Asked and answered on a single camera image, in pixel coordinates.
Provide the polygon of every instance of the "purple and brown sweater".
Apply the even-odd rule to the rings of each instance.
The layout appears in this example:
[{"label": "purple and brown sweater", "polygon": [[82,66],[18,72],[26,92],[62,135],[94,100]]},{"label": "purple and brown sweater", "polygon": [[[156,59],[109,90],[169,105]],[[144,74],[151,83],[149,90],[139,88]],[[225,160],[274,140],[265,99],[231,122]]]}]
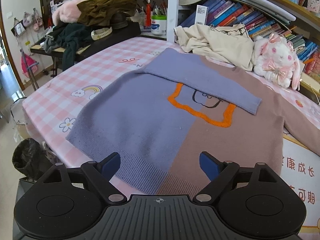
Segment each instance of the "purple and brown sweater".
[{"label": "purple and brown sweater", "polygon": [[320,131],[258,79],[166,49],[88,103],[67,140],[96,161],[118,152],[116,176],[146,194],[192,197],[209,183],[202,151],[280,173],[283,126],[320,154]]}]

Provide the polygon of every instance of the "pink checkered bed sheet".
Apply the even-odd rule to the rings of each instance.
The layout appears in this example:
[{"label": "pink checkered bed sheet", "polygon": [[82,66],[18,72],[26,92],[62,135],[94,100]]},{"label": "pink checkered bed sheet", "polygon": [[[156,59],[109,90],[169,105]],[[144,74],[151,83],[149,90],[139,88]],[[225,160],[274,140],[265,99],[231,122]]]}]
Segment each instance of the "pink checkered bed sheet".
[{"label": "pink checkered bed sheet", "polygon": [[[122,74],[144,66],[166,48],[183,53],[178,44],[136,37],[104,49],[61,73],[23,102],[30,136],[37,141],[45,140],[67,167],[79,167],[89,161],[65,139],[80,110]],[[254,73],[250,74],[280,93],[320,129],[320,107],[317,104],[297,91],[281,89]],[[141,194],[116,177],[111,182],[127,196]]]}]

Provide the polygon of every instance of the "white stuffed bunny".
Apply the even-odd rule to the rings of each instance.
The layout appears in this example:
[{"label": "white stuffed bunny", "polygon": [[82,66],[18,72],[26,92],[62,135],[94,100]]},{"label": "white stuffed bunny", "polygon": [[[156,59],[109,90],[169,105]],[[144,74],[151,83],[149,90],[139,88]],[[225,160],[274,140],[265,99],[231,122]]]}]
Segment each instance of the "white stuffed bunny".
[{"label": "white stuffed bunny", "polygon": [[300,82],[300,64],[292,42],[272,33],[269,38],[258,37],[254,43],[253,71],[267,80],[288,88],[292,78],[292,88],[296,90]]}]

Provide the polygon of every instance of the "beige shirt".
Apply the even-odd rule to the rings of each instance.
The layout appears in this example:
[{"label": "beige shirt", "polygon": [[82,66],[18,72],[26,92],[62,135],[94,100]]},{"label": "beige shirt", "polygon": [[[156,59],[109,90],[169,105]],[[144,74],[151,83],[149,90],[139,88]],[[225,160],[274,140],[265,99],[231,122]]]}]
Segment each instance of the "beige shirt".
[{"label": "beige shirt", "polygon": [[192,51],[252,71],[254,43],[243,24],[216,28],[195,24],[185,28],[178,26],[174,31],[175,41],[184,52]]}]

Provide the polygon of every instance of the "pink bag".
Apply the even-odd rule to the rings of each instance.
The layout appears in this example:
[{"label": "pink bag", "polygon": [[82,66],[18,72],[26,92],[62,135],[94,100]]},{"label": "pink bag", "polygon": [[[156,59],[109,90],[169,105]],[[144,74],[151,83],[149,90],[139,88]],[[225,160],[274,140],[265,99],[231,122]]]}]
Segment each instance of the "pink bag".
[{"label": "pink bag", "polygon": [[36,8],[33,8],[33,15],[35,17],[35,23],[33,24],[33,30],[35,32],[39,31],[39,28],[43,25],[42,18],[39,16]]},{"label": "pink bag", "polygon": [[[26,57],[26,62],[28,64],[28,66],[31,66],[32,64],[36,63],[36,61],[31,58],[30,56],[24,54],[25,57]],[[28,70],[27,70],[27,66],[25,65],[25,63],[23,62],[23,58],[21,57],[21,67],[22,67],[22,71],[23,71],[23,74],[28,78],[29,77],[29,74],[28,74]],[[31,71],[33,73],[35,73],[36,71],[38,70],[38,67],[36,65],[34,65],[33,67],[31,67]]]}]

